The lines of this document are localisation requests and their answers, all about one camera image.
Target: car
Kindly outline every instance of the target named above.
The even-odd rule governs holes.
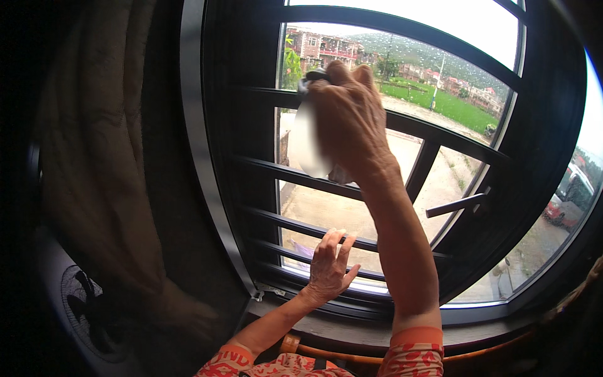
[[[571,228],[590,207],[594,192],[584,172],[570,163],[543,214],[552,224]]]

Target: wrinkled hand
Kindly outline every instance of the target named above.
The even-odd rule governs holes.
[[[373,71],[361,65],[350,72],[336,60],[326,80],[308,85],[321,149],[356,181],[370,180],[376,169],[395,164],[385,134],[385,111]]]
[[[314,251],[310,265],[310,282],[301,291],[309,305],[317,308],[336,298],[345,291],[358,274],[360,265],[356,264],[346,274],[347,259],[350,249],[356,241],[355,236],[348,236],[341,245],[339,254],[337,244],[346,234],[345,229],[330,229]]]

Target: lamp post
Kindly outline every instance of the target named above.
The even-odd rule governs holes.
[[[444,69],[444,61],[446,59],[446,55],[442,58],[442,67],[440,67],[440,74],[438,75],[438,82],[435,84],[434,96],[431,98],[431,104],[429,105],[429,110],[433,111],[435,104],[435,94],[438,92],[438,86],[440,86],[440,79],[442,78],[442,71]]]

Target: grass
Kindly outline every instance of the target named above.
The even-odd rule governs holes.
[[[420,87],[424,89],[425,92],[410,89],[409,93],[407,88],[388,84],[384,84],[381,91],[392,97],[403,98],[410,103],[417,104],[426,109],[429,108],[431,98],[434,95],[434,88],[432,86],[415,82],[409,83],[406,80],[398,80],[397,83],[400,85],[410,84],[411,86]],[[488,123],[498,124],[498,120],[485,111],[441,90],[438,90],[438,93],[435,96],[434,111],[447,116],[480,134],[484,133]]]

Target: window handle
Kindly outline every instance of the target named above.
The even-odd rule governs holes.
[[[490,188],[486,189],[486,193],[480,193],[471,195],[470,197],[466,197],[457,201],[452,201],[448,204],[444,204],[443,206],[433,207],[425,210],[425,214],[427,218],[432,218],[436,216],[440,216],[443,214],[449,214],[450,212],[458,211],[464,208],[472,208],[473,213],[475,213],[480,207],[484,207],[486,205],[486,199],[488,196],[488,192]]]

